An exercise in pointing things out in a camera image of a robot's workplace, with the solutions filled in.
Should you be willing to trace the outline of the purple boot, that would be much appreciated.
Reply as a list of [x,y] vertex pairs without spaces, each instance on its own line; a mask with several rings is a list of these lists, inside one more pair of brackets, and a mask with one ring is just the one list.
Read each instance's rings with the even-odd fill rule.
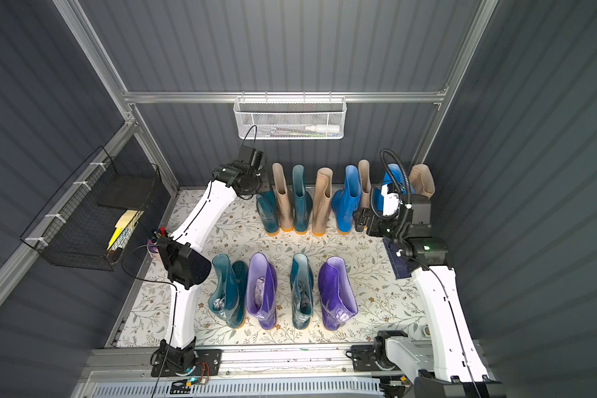
[[263,253],[255,253],[250,259],[245,293],[248,313],[259,320],[264,330],[276,325],[277,273]]
[[318,273],[323,325],[329,331],[338,330],[358,314],[358,303],[341,257],[329,257]]

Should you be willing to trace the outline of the pink pen cup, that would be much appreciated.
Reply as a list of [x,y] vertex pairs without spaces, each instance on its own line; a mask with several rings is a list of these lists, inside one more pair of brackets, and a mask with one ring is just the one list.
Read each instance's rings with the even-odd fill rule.
[[165,227],[159,227],[159,229],[153,229],[152,235],[147,240],[147,251],[153,260],[160,258],[159,255],[159,239],[162,236],[167,236],[167,229]]

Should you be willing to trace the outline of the beige boot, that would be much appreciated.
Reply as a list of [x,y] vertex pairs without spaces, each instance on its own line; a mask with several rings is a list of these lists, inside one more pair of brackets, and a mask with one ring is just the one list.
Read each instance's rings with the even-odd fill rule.
[[362,195],[359,203],[360,208],[370,207],[371,195],[371,179],[370,179],[370,163],[366,159],[361,159],[358,162],[358,172],[361,183]]
[[285,171],[280,163],[272,165],[273,179],[275,184],[275,195],[278,207],[280,228],[284,232],[291,232],[294,229],[293,205],[285,179]]
[[412,167],[409,181],[413,192],[417,195],[431,198],[435,194],[434,179],[426,164],[416,164]]
[[333,170],[329,167],[318,169],[313,199],[313,234],[325,234],[331,212]]

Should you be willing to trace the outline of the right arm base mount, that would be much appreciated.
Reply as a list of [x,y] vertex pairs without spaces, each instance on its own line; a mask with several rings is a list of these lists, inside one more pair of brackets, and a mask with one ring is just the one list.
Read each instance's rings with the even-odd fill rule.
[[399,367],[386,356],[386,340],[394,337],[408,338],[408,335],[401,330],[379,331],[371,345],[351,346],[346,351],[346,356],[352,360],[354,371],[399,370]]

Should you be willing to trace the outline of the dark teal boot back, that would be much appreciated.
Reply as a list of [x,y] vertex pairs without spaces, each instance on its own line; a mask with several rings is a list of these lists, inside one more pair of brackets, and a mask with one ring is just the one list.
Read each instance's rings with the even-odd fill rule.
[[268,235],[276,235],[280,224],[278,219],[275,194],[272,191],[256,195],[256,209]]
[[295,199],[295,231],[298,234],[303,235],[308,231],[313,200],[306,187],[304,166],[300,164],[295,165],[292,173],[293,194]]

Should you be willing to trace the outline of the white tube in basket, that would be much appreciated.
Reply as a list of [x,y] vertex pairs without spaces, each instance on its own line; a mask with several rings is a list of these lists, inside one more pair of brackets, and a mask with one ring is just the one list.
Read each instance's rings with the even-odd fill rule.
[[320,135],[337,135],[340,134],[340,126],[337,124],[315,124],[307,125],[304,130],[314,134]]

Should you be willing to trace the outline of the yellow sticky notes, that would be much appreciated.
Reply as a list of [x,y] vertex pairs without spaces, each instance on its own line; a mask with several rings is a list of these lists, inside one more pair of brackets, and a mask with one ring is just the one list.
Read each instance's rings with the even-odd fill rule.
[[127,210],[119,218],[114,228],[114,234],[109,240],[108,252],[126,247],[143,214],[144,211]]

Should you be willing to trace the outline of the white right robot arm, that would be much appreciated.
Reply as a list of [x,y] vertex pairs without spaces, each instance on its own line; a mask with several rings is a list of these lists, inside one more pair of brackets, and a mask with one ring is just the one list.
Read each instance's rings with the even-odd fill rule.
[[386,332],[375,344],[374,361],[401,370],[416,397],[504,397],[504,385],[491,378],[471,337],[448,246],[430,224],[413,221],[414,199],[409,192],[388,193],[381,210],[363,209],[357,220],[368,235],[386,239],[391,258],[408,269],[424,306],[433,358],[425,358],[407,336]]

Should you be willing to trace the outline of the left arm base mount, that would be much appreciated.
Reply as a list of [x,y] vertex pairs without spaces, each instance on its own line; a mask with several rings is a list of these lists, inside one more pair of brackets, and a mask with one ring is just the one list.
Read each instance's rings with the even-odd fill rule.
[[220,349],[184,350],[165,344],[151,356],[152,377],[216,376],[222,364]]

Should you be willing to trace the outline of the dark blue book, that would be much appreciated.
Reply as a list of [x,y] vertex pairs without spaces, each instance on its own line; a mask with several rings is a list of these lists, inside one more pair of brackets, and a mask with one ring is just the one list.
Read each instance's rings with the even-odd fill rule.
[[404,280],[411,278],[411,272],[406,258],[397,255],[399,252],[398,246],[386,238],[383,239],[383,244],[386,248],[386,253],[396,279]]

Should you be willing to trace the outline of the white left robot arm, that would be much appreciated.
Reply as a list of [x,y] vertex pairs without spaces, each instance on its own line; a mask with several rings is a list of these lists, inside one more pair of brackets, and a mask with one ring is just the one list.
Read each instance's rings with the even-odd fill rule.
[[202,254],[217,221],[237,198],[253,197],[269,183],[262,165],[264,153],[241,146],[237,159],[218,166],[198,204],[174,232],[158,238],[156,247],[171,287],[167,350],[184,350],[196,340],[195,318],[201,286],[212,270]]

